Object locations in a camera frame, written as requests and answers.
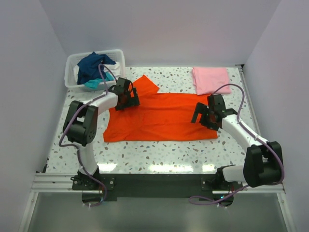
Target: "folded pink cloth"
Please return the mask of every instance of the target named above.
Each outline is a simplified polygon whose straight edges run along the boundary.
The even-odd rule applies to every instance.
[[[198,95],[213,93],[222,85],[228,84],[226,68],[193,67],[193,85]],[[225,86],[217,93],[231,93],[230,87]]]

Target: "white wall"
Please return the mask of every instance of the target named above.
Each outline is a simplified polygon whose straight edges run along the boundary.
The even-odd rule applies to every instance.
[[[40,0],[67,55],[123,49],[128,65],[243,64],[280,0]]]
[[[283,147],[284,185],[298,231],[309,229],[309,1],[282,0],[245,64],[261,133]]]
[[[15,232],[60,116],[66,55],[38,0],[2,0],[0,32],[0,231]]]

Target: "orange shirt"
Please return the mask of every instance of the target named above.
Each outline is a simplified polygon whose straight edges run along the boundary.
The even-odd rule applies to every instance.
[[[103,134],[105,142],[218,138],[216,131],[191,123],[196,104],[207,104],[207,95],[157,93],[159,87],[145,75],[133,84],[140,106],[120,111],[110,109],[110,121]]]

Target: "speckled tabletop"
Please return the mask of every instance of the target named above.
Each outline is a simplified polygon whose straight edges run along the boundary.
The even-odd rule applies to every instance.
[[[243,86],[238,68],[227,68],[230,83]],[[146,75],[160,87],[159,92],[195,93],[192,83],[192,67],[131,67],[126,77],[135,81]],[[232,93],[224,95],[227,108],[238,109],[241,92],[232,87]],[[86,101],[102,91],[79,92],[68,90],[54,142],[52,144],[47,173],[75,173],[78,161],[74,148],[60,148],[57,144],[64,119],[73,100]],[[250,109],[245,99],[241,118],[254,129]],[[109,112],[98,118],[98,130],[94,139],[94,153],[101,173],[215,173],[217,167],[244,164],[245,152],[227,132],[218,131],[216,140],[191,142],[117,142],[105,143],[103,132],[109,121]]]

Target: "white laundry basket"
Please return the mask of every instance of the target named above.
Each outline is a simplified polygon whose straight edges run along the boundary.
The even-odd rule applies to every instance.
[[[66,70],[64,73],[64,84],[68,88],[73,88],[73,89],[79,89],[81,91],[96,91],[96,90],[102,90],[105,89],[104,83],[100,83],[98,85],[98,88],[92,89],[88,88],[84,85],[78,85],[75,81],[74,78],[74,71],[73,68],[77,65],[77,63],[84,57],[90,55],[92,52],[86,52],[86,53],[79,53],[79,54],[73,54],[70,55],[67,59],[66,63]],[[118,61],[120,63],[120,76],[122,78],[125,78],[126,76],[126,63],[125,63],[125,56],[122,50],[120,49],[115,49],[115,50],[106,50],[106,51],[97,51],[95,52],[99,55],[101,54],[106,54],[111,58],[113,61]],[[106,84],[108,87],[115,85],[115,81],[107,81]]]

